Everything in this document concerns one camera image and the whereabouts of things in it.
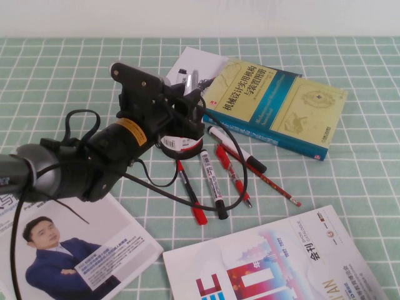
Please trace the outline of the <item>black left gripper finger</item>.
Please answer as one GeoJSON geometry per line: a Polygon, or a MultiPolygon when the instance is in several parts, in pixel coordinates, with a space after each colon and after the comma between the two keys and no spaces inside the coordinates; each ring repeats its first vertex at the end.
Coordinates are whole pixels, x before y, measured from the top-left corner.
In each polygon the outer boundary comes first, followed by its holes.
{"type": "Polygon", "coordinates": [[[195,123],[200,123],[203,117],[201,110],[198,108],[201,104],[201,91],[194,89],[188,94],[189,100],[189,118],[195,123]]]}
{"type": "Polygon", "coordinates": [[[188,100],[185,98],[186,84],[178,83],[171,86],[172,100],[171,106],[173,108],[188,108],[188,100]]]}

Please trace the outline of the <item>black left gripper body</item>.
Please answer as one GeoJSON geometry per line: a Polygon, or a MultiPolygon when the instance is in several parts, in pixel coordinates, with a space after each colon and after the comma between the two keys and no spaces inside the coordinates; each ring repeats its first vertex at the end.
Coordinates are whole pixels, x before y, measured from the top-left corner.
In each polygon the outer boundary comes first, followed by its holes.
{"type": "Polygon", "coordinates": [[[176,136],[193,140],[201,139],[205,125],[189,118],[188,108],[171,106],[172,89],[143,94],[124,88],[119,95],[119,125],[127,129],[138,142],[149,142],[163,136],[176,136]]]}

